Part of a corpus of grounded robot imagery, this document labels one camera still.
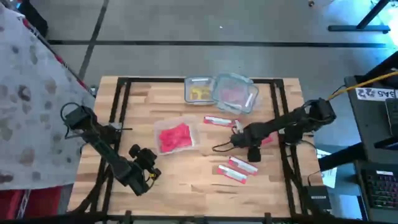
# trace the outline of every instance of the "floor stripe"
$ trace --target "floor stripe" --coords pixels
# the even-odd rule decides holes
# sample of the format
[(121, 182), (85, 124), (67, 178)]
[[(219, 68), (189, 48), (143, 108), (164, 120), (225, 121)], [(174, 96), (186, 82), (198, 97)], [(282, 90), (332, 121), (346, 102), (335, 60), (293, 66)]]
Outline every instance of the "floor stripe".
[(237, 46), (237, 47), (344, 47), (389, 48), (378, 43), (311, 43), (311, 42), (245, 42), (245, 41), (167, 41), (167, 40), (49, 40), (52, 45), (161, 45), (161, 46)]
[(98, 38), (98, 34), (100, 33), (100, 29), (102, 26), (102, 22), (104, 21), (105, 12), (108, 8), (108, 4), (109, 4), (109, 0), (104, 0), (101, 11), (99, 12), (97, 23), (95, 24), (93, 35), (91, 36), (91, 39), (89, 41), (86, 41), (87, 43), (85, 45), (88, 45), (88, 47), (87, 47), (85, 58), (83, 60), (83, 63), (81, 64), (79, 74), (78, 74), (78, 76), (81, 80), (83, 80), (86, 75), (87, 67), (88, 67), (88, 64), (90, 63), (91, 56), (93, 55), (94, 46), (96, 45), (95, 42)]

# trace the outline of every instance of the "yellow cable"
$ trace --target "yellow cable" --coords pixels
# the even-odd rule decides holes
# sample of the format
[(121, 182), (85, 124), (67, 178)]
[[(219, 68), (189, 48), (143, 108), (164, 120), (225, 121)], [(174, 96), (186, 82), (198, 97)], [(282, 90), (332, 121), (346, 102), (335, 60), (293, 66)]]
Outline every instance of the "yellow cable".
[(391, 77), (391, 76), (393, 76), (393, 75), (398, 75), (398, 72), (391, 72), (391, 73), (388, 73), (388, 74), (385, 74), (385, 75), (381, 75), (381, 76), (379, 76), (379, 77), (377, 77), (377, 78), (373, 78), (373, 79), (368, 80), (368, 81), (366, 81), (366, 82), (362, 82), (362, 83), (359, 83), (359, 84), (357, 84), (357, 85), (353, 85), (353, 86), (350, 86), (350, 87), (348, 87), (348, 88), (345, 88), (344, 90), (339, 90), (339, 91), (337, 91), (336, 93), (330, 95), (330, 96), (328, 97), (328, 100), (332, 100), (334, 97), (336, 97), (336, 96), (338, 96), (338, 95), (340, 95), (340, 94), (342, 94), (342, 93), (345, 93), (345, 92), (347, 92), (347, 91), (350, 91), (350, 90), (353, 90), (353, 89), (355, 89), (355, 88), (359, 88), (359, 87), (368, 85), (368, 84), (370, 84), (370, 83), (377, 82), (377, 81), (379, 81), (379, 80), (383, 80), (383, 79), (385, 79), (385, 78), (389, 78), (389, 77)]

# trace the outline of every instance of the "gray floor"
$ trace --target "gray floor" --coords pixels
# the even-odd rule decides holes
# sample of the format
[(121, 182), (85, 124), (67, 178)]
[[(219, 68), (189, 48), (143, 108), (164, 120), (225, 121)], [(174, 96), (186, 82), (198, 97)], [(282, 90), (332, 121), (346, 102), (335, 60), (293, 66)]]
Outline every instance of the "gray floor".
[[(299, 78), (306, 100), (327, 97), (343, 84), (345, 76), (365, 74), (397, 50), (390, 34), (328, 32), (330, 24), (357, 24), (371, 8), (370, 0), (335, 0), (320, 7), (328, 1), (318, 0), (318, 7), (309, 8), (307, 0), (110, 0), (98, 40), (383, 43), (389, 47), (97, 45), (84, 81), (97, 85), (103, 75), (183, 77), (234, 72), (249, 77)], [(102, 0), (31, 2), (49, 22), (48, 39), (57, 40), (90, 40), (103, 4)], [(378, 17), (372, 21), (380, 23)], [(53, 48), (78, 73), (87, 47)], [(317, 132), (317, 146), (357, 143), (359, 136), (348, 97), (334, 99), (333, 107), (338, 119)], [(340, 205), (348, 198), (334, 197), (336, 211), (342, 211)], [(339, 215), (357, 218), (358, 211), (347, 214), (345, 210)]]

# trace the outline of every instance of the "red gummy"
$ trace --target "red gummy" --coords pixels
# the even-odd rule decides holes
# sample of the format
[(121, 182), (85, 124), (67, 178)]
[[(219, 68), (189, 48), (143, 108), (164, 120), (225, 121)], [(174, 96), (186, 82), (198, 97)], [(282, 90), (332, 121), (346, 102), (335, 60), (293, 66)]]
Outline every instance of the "red gummy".
[(181, 123), (175, 128), (163, 130), (159, 139), (162, 152), (171, 152), (176, 148), (192, 145), (189, 126), (185, 123)]

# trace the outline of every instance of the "black device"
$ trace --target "black device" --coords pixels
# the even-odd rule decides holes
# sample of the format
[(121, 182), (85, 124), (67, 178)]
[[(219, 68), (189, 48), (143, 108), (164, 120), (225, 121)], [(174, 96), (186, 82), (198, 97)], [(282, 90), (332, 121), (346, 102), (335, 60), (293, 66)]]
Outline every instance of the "black device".
[(354, 167), (363, 216), (372, 221), (398, 223), (398, 167), (366, 161), (355, 161)]
[(386, 110), (388, 122), (390, 124), (390, 133), (394, 137), (398, 137), (398, 99), (386, 99)]
[(331, 212), (328, 189), (325, 186), (306, 186), (310, 198), (314, 204), (324, 212)]
[(83, 131), (78, 136), (91, 144), (105, 159), (114, 178), (123, 186), (130, 186), (137, 196), (147, 192), (150, 187), (146, 182), (144, 171), (147, 170), (150, 173), (150, 178), (153, 181), (161, 175), (161, 171), (154, 168), (157, 156), (150, 149), (141, 149), (137, 144), (133, 145), (129, 151), (129, 155), (136, 158), (134, 161), (128, 161), (125, 157), (119, 156), (110, 144), (114, 144), (120, 138), (120, 132), (111, 125), (100, 125), (92, 109), (86, 106), (77, 106), (78, 108), (63, 118), (68, 129)]
[(310, 100), (281, 117), (265, 123), (257, 122), (247, 125), (243, 132), (234, 133), (231, 136), (230, 143), (234, 147), (248, 147), (248, 161), (260, 162), (261, 141), (270, 133), (284, 129), (284, 141), (289, 144), (298, 144), (303, 138), (303, 133), (316, 131), (335, 119), (336, 114), (329, 101), (321, 98)]
[(387, 170), (362, 170), (367, 197), (372, 208), (398, 210), (398, 173)]

